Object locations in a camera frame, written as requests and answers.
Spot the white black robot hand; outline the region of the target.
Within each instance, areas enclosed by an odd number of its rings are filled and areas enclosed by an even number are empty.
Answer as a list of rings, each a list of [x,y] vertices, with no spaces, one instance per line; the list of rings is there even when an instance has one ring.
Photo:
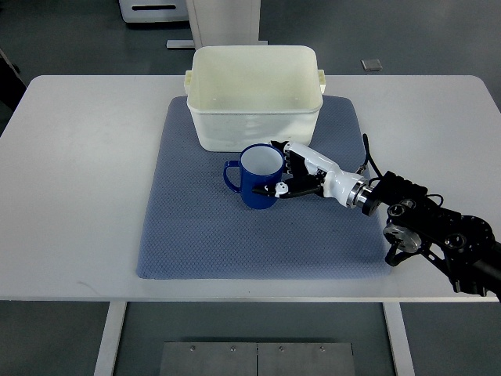
[[[295,198],[308,194],[334,198],[347,208],[361,208],[371,193],[362,175],[342,170],[338,163],[296,142],[272,141],[284,156],[284,172],[290,176],[278,183],[262,183],[252,192],[267,197]]]

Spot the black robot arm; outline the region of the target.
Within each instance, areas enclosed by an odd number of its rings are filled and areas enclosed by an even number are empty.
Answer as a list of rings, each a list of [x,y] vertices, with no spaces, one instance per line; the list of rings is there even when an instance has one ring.
[[[388,265],[422,255],[449,278],[456,293],[500,295],[500,243],[484,219],[444,208],[441,195],[393,172],[363,184],[353,203],[364,215],[386,205]]]

